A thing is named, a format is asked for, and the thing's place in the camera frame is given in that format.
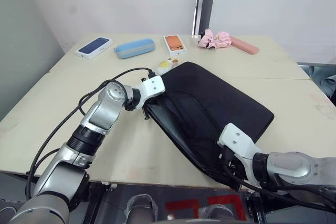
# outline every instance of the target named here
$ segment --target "floor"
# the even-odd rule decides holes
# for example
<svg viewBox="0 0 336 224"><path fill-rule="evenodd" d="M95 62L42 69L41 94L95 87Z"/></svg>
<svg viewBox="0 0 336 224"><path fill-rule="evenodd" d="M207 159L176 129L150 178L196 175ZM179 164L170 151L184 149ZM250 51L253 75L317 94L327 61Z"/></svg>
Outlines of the floor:
<svg viewBox="0 0 336 224"><path fill-rule="evenodd" d="M25 181L0 173L0 199L10 201L21 201L25 199L24 195ZM208 197L221 195L237 195L232 190L213 190L213 189L195 189L195 188L176 188L161 186L130 186L118 185L113 191L107 192L101 203L95 224L122 224L126 220L124 210L128 200L137 194L149 194L159 207L158 220L166 220L168 214L175 214L178 218L192 218L193 210L167 211L166 203L180 200L197 201L200 207L208 205ZM22 202L7 202L0 200L0 209L7 206L20 208ZM87 202L82 202L79 207L70 214L69 224L81 223L87 208ZM227 205L237 215L234 205ZM10 209L0 212L0 224L6 224L14 212ZM322 223L335 224L336 215L321 212L317 210L292 207L285 210L274 211L267 215L269 224L276 223Z"/></svg>

